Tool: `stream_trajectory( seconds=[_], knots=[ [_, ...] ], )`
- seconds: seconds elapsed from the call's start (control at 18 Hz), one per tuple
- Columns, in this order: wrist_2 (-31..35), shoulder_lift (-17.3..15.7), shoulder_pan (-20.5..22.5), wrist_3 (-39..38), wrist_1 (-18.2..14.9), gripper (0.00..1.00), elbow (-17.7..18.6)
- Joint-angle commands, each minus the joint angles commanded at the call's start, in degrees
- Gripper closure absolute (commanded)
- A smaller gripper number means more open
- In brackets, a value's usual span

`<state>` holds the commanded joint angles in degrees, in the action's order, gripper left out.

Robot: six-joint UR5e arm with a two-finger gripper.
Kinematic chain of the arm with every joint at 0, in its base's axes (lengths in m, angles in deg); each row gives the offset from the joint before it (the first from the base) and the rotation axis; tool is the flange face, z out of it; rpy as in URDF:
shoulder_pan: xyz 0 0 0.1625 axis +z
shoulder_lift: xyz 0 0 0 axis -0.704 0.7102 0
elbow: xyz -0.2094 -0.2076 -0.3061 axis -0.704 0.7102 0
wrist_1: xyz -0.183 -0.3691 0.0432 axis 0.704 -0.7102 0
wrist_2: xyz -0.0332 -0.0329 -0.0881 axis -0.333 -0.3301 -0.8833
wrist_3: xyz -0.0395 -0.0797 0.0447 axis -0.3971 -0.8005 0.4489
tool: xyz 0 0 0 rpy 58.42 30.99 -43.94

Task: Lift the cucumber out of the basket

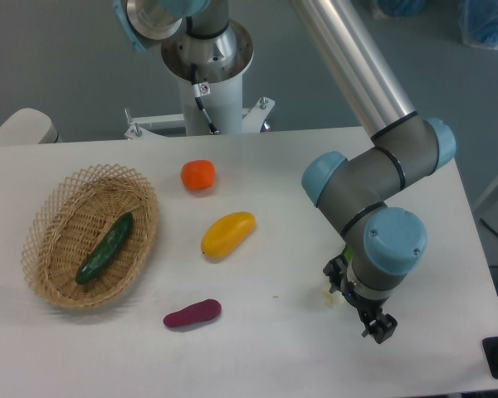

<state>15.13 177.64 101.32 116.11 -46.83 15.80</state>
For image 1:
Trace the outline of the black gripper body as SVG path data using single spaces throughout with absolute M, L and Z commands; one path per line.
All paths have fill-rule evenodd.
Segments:
M 381 321 L 387 317 L 383 312 L 383 305 L 390 291 L 374 290 L 363 284 L 354 273 L 353 257 L 351 254 L 341 253 L 323 268 L 323 273 L 330 282 L 329 292 L 340 292 L 357 309 L 362 322 Z

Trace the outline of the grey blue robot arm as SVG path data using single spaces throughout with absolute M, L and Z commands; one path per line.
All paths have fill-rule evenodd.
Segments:
M 115 1 L 112 8 L 136 51 L 160 46 L 180 82 L 187 134 L 262 126 L 255 110 L 242 110 L 241 77 L 254 51 L 227 2 Z M 295 1 L 293 8 L 372 142 L 353 159 L 319 156 L 301 184 L 345 243 L 324 269 L 331 290 L 356 308 L 365 335 L 384 342 L 398 323 L 383 304 L 427 245 L 420 219 L 386 201 L 449 163 L 455 139 L 441 120 L 417 114 L 351 2 Z

